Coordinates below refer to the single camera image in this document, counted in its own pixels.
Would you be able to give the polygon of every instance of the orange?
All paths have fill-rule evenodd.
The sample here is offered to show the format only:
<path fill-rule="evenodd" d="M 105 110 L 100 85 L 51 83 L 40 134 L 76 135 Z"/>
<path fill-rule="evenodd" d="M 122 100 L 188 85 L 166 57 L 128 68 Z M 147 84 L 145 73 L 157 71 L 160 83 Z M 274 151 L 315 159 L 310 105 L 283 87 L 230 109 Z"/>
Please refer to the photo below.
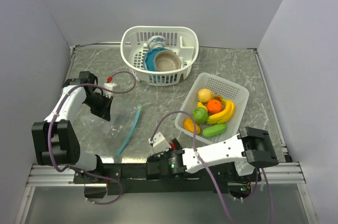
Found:
<path fill-rule="evenodd" d="M 216 114 L 223 110 L 222 103 L 216 99 L 211 99 L 210 101 L 208 101 L 206 108 L 208 109 L 208 112 L 210 114 Z"/>

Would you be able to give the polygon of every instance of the marble tabletop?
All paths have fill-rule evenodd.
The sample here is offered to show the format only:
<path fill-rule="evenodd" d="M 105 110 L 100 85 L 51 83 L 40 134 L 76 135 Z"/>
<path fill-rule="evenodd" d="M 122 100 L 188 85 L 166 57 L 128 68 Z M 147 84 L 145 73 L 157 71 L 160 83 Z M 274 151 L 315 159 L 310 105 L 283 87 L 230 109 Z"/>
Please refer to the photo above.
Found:
<path fill-rule="evenodd" d="M 112 73 L 126 69 L 118 48 L 76 47 L 69 78 L 77 78 L 80 71 L 90 71 L 103 85 Z M 240 127 L 251 126 L 269 131 L 279 161 L 285 161 L 265 85 L 254 50 L 250 49 L 200 47 L 190 75 L 181 83 L 169 87 L 152 87 L 141 82 L 127 94 L 114 95 L 110 122 L 95 117 L 89 107 L 83 105 L 73 122 L 81 149 L 100 155 L 105 163 L 144 163 L 153 153 L 148 138 L 157 123 L 165 114 L 180 109 L 195 79 L 202 72 L 215 74 L 249 90 L 250 96 Z M 122 90 L 131 86 L 132 79 L 127 74 L 120 74 L 114 77 L 114 82 Z M 139 104 L 143 108 L 138 124 L 129 144 L 118 157 L 116 153 L 129 133 Z M 176 115 L 172 115 L 164 120 L 159 131 L 167 140 L 177 138 L 183 147 L 192 147 L 192 138 L 176 129 L 175 118 Z"/>

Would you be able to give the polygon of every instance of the blue strip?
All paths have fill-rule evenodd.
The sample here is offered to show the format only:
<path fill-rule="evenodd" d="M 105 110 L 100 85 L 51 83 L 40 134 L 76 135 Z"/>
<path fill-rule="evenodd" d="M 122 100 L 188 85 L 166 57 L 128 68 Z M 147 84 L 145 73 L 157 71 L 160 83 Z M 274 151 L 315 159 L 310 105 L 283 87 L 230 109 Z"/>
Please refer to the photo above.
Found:
<path fill-rule="evenodd" d="M 125 147 L 127 146 L 129 140 L 130 140 L 130 137 L 132 136 L 134 130 L 135 130 L 135 127 L 137 125 L 137 122 L 138 122 L 138 118 L 139 118 L 139 114 L 141 113 L 141 109 L 142 109 L 142 104 L 139 104 L 137 105 L 137 113 L 136 113 L 136 116 L 135 116 L 135 120 L 133 122 L 133 125 L 132 125 L 132 128 L 130 129 L 130 132 L 128 134 L 128 136 L 126 137 L 125 141 L 123 142 L 122 146 L 120 147 L 120 149 L 117 151 L 117 156 L 120 156 L 120 154 L 122 153 L 122 151 L 125 149 Z"/>

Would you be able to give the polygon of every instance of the dish drainer basket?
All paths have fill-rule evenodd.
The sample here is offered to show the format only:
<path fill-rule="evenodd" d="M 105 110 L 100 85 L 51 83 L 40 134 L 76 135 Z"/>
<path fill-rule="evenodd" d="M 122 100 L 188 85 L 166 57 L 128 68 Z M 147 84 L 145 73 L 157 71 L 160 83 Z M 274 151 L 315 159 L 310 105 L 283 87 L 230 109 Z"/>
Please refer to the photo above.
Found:
<path fill-rule="evenodd" d="M 242 87 L 230 80 L 204 72 L 201 73 L 195 80 L 195 83 L 191 87 L 180 110 L 191 114 L 199 101 L 197 93 L 203 88 L 212 90 L 215 95 L 221 95 L 224 99 L 232 100 L 236 106 L 236 110 L 232 118 L 227 122 L 227 130 L 224 133 L 210 138 L 204 137 L 201 133 L 196 136 L 196 139 L 206 144 L 224 141 L 237 133 L 249 99 L 249 91 L 245 87 Z M 179 113 L 175 119 L 175 126 L 177 129 L 192 137 L 192 133 L 183 128 L 183 121 L 186 118 L 188 118 L 187 115 Z M 204 128 L 209 127 L 209 125 L 201 124 L 200 127 L 201 130 L 203 130 Z"/>
<path fill-rule="evenodd" d="M 152 72 L 143 67 L 143 59 L 149 48 L 149 38 L 161 35 L 167 46 L 175 52 L 182 67 L 170 72 Z M 138 81 L 150 86 L 171 86 L 189 75 L 199 52 L 199 41 L 194 31 L 187 27 L 136 26 L 127 30 L 121 41 L 121 56 Z"/>

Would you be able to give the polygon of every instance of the white wall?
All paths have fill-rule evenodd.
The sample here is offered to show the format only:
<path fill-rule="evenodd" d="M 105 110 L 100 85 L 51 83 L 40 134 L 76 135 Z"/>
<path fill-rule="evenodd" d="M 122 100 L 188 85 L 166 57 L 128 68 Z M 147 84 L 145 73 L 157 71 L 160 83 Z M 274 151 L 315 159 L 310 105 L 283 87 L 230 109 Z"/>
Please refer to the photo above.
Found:
<path fill-rule="evenodd" d="M 258 49 L 321 224 L 337 223 L 338 0 L 284 0 Z"/>
<path fill-rule="evenodd" d="M 56 104 L 69 48 L 41 0 L 0 5 L 0 219 L 13 223 L 36 162 L 31 126 Z"/>
<path fill-rule="evenodd" d="M 44 0 L 70 45 L 121 41 L 136 25 L 187 26 L 201 45 L 257 48 L 282 0 Z"/>

